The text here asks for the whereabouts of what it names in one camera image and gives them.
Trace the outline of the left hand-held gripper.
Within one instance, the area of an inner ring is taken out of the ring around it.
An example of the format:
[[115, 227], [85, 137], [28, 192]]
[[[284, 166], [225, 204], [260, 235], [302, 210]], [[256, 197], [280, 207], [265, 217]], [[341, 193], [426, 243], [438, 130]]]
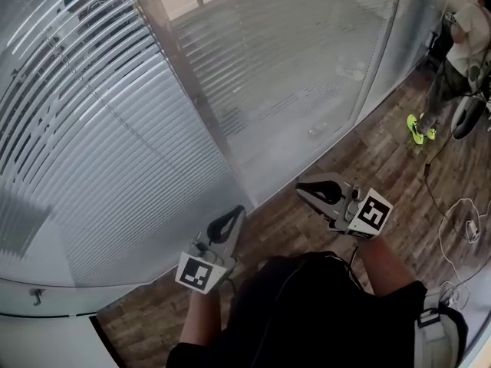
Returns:
[[233, 253], [245, 220], [245, 207], [237, 205], [211, 221], [207, 227], [209, 245], [193, 241], [188, 251], [181, 253], [175, 282], [201, 294], [220, 286], [234, 268]]

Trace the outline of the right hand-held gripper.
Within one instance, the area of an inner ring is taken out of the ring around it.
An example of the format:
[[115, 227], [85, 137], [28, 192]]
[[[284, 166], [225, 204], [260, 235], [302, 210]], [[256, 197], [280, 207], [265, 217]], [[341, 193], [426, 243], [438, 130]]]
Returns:
[[328, 223], [330, 231], [365, 240], [379, 236], [393, 209], [374, 189], [348, 184], [336, 172], [302, 177], [295, 188], [300, 199]]

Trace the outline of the sliding glass door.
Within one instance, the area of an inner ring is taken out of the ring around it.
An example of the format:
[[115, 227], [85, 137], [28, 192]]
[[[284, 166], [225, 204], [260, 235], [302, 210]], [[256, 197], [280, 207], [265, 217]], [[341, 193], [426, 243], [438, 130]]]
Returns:
[[152, 281], [237, 205], [137, 0], [0, 0], [0, 278]]

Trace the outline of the person's left forearm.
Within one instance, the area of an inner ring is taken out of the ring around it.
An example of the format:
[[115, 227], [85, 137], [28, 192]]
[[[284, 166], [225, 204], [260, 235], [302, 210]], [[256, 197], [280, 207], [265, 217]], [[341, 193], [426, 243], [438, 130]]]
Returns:
[[181, 343], [209, 346], [221, 332], [221, 304], [218, 291], [201, 294], [192, 291]]

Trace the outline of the person's right forearm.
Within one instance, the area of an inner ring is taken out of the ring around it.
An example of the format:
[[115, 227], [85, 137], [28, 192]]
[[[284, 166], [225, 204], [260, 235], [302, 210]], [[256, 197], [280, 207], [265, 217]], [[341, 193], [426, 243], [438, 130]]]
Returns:
[[389, 295], [412, 284], [415, 277], [380, 237], [358, 238], [358, 253], [376, 296]]

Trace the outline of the person's black shirt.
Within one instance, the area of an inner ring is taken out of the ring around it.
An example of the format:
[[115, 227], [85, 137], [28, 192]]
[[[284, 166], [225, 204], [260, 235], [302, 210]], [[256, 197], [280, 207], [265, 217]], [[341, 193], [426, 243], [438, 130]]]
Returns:
[[178, 344], [166, 368], [457, 368], [463, 315], [415, 278], [365, 291], [334, 252], [275, 256], [243, 282], [209, 346]]

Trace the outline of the black skirting board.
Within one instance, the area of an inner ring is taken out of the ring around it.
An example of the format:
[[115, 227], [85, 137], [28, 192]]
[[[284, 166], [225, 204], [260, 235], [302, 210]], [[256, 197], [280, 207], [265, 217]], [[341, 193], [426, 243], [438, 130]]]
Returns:
[[113, 345], [111, 344], [107, 335], [105, 334], [104, 329], [101, 326], [99, 320], [95, 316], [89, 317], [89, 320], [90, 320], [96, 334], [98, 335], [99, 339], [101, 340], [101, 343], [103, 344], [104, 348], [108, 352], [110, 358], [115, 363], [116, 368], [120, 368], [118, 365], [118, 359], [117, 359], [118, 355], [114, 352]]

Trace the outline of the frosted glass door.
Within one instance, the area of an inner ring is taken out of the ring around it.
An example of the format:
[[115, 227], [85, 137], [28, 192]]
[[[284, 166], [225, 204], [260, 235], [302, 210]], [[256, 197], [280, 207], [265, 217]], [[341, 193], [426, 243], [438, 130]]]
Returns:
[[[139, 287], [139, 284], [96, 287], [47, 286], [0, 279], [0, 315], [22, 318], [90, 316]], [[45, 289], [41, 304], [29, 294]]]

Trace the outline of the black office chair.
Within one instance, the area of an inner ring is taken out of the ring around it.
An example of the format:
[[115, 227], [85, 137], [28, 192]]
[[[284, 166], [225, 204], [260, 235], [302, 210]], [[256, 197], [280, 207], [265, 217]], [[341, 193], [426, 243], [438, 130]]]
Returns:
[[426, 54], [425, 65], [437, 71], [453, 46], [450, 26], [441, 24], [436, 31], [431, 32], [430, 46]]

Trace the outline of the grey window frame post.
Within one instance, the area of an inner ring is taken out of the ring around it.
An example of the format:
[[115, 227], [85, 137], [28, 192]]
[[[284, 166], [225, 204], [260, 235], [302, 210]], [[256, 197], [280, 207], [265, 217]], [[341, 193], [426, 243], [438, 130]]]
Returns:
[[203, 91], [201, 84], [195, 75], [188, 57], [182, 51], [178, 41], [177, 33], [166, 13], [162, 0], [137, 0], [141, 11], [147, 18], [148, 25], [155, 34], [160, 47], [166, 55], [169, 65], [173, 69], [177, 80], [185, 91], [188, 98], [192, 101], [196, 112], [215, 141], [217, 147], [223, 154], [224, 159], [233, 171], [236, 185], [240, 188], [242, 201], [248, 211], [255, 208], [254, 199], [247, 193], [244, 187], [244, 179], [236, 161], [232, 156], [231, 149], [223, 134], [219, 121], [216, 119], [208, 99]]

